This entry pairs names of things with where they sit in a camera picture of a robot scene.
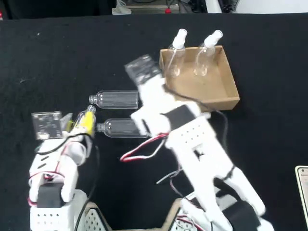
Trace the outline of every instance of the black fabric surface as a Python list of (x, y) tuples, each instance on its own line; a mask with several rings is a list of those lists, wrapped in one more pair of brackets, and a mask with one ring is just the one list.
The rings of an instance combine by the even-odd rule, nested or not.
[[(1, 230), (29, 229), (28, 170), (35, 141), (31, 112), (84, 110), (99, 90), (132, 90), (124, 64), (149, 53), (158, 60), (181, 27), (187, 47), (215, 29), (225, 48), (241, 101), (232, 111), (229, 155), (267, 207), (275, 229), (305, 230), (294, 168), (308, 165), (308, 14), (129, 15), (5, 21), (0, 23)], [(98, 110), (97, 121), (127, 117), (132, 110)], [(222, 120), (213, 115), (218, 136)], [(119, 157), (138, 139), (97, 135), (100, 180), (93, 201), (113, 229), (160, 227), (177, 195), (168, 182), (176, 169), (162, 150), (131, 163)], [(149, 154), (152, 145), (143, 151)], [(89, 192), (95, 156), (80, 168), (78, 187)], [(191, 192), (180, 175), (175, 185)]]

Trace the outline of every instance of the red object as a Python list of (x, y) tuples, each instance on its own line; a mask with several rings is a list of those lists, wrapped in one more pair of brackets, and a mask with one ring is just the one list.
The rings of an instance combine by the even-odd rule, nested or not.
[(171, 13), (170, 8), (166, 8), (166, 9), (165, 9), (165, 13)]

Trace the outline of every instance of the cardboard tray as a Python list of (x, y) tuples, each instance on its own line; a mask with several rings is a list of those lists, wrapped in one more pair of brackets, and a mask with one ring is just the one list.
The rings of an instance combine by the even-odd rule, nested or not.
[[(164, 71), (167, 49), (160, 51), (159, 65)], [(167, 85), (176, 92), (199, 99), (210, 108), (217, 110), (233, 109), (240, 100), (233, 75), (222, 46), (216, 46), (214, 66), (206, 76), (193, 73), (198, 47), (186, 48), (185, 61), (178, 77), (166, 76)], [(209, 111), (200, 106), (202, 111)]]

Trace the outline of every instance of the plastic bottle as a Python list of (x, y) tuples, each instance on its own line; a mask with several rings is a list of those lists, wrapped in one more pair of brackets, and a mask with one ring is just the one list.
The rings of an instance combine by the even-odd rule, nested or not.
[(199, 46), (199, 52), (196, 56), (194, 73), (198, 76), (206, 76), (209, 69), (213, 66), (215, 57), (215, 45), (222, 37), (220, 30), (215, 30), (213, 34), (208, 36)]
[(103, 132), (111, 138), (146, 138), (147, 135), (141, 135), (135, 122), (126, 118), (111, 118), (103, 124), (96, 125), (97, 132)]
[(128, 109), (138, 108), (138, 92), (126, 91), (100, 91), (96, 95), (89, 96), (89, 103), (96, 104), (100, 108)]
[(165, 76), (176, 77), (180, 75), (180, 70), (185, 58), (184, 43), (186, 35), (187, 31), (185, 29), (180, 29), (172, 44), (169, 46), (165, 61)]

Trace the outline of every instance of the bottle cap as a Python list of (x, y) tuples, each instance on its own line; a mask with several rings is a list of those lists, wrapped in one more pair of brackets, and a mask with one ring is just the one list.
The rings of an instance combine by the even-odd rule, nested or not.
[(186, 35), (187, 35), (187, 30), (180, 29), (178, 31), (178, 34), (175, 36), (173, 40), (172, 46), (175, 49), (182, 49), (184, 47)]
[(96, 125), (97, 132), (104, 132), (105, 131), (105, 124), (97, 124)]
[(87, 107), (87, 112), (96, 112), (96, 107), (94, 107), (93, 105), (89, 105), (88, 107)]
[(221, 39), (222, 32), (220, 30), (215, 30), (213, 34), (209, 35), (206, 39), (204, 39), (204, 45), (206, 47), (214, 47), (217, 42)]

